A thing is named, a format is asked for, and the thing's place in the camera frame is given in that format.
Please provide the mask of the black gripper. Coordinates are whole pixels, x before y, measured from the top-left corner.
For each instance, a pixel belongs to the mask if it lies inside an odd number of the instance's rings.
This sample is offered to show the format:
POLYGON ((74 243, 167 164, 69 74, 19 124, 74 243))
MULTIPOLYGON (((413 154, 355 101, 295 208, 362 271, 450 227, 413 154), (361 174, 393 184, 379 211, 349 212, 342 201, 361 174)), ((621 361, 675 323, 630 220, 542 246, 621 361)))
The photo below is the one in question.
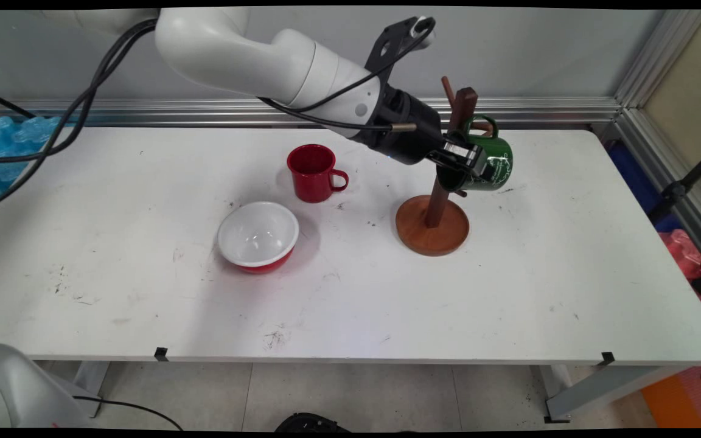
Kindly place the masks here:
POLYGON ((439 113, 408 92, 386 85, 368 125, 391 127, 416 125, 406 132, 361 130, 350 140, 386 155, 402 164, 413 165, 428 157, 436 164, 439 182, 464 183, 489 180, 489 155, 477 141, 445 141, 439 113), (442 149, 445 155, 431 155, 442 149))

